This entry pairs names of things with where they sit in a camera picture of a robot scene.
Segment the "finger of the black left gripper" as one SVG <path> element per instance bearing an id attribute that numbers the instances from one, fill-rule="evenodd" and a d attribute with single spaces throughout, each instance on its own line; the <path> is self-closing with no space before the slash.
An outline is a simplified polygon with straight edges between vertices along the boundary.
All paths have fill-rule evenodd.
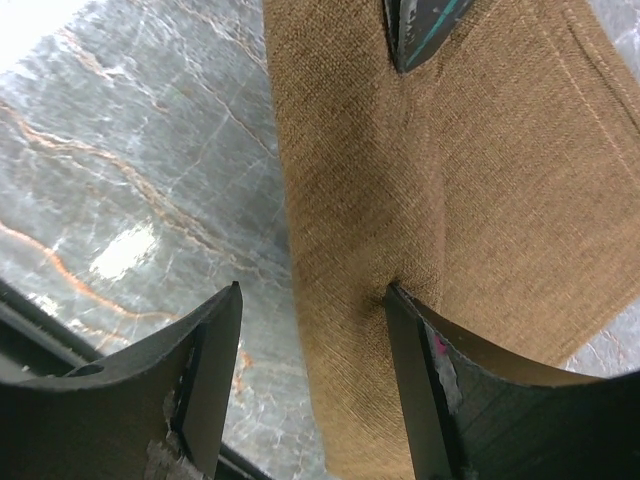
<path id="1" fill-rule="evenodd" d="M 473 0 L 384 0 L 392 62 L 408 74 L 431 59 L 473 5 Z"/>

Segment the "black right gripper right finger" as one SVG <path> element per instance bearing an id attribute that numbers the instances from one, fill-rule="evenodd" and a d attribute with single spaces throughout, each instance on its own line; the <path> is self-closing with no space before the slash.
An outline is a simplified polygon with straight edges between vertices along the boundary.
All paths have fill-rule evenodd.
<path id="1" fill-rule="evenodd" d="M 396 284 L 384 297 L 419 479 L 635 479 L 639 376 L 603 379 L 527 359 Z"/>

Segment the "brown cloth napkin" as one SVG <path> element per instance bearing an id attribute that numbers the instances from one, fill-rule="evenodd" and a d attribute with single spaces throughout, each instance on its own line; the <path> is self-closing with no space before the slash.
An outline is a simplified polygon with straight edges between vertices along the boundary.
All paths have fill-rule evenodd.
<path id="1" fill-rule="evenodd" d="M 379 1 L 268 1 L 294 300 L 330 474 L 413 475 L 382 299 L 558 364 L 639 296 L 639 86 L 585 1 L 477 1 L 401 76 Z"/>

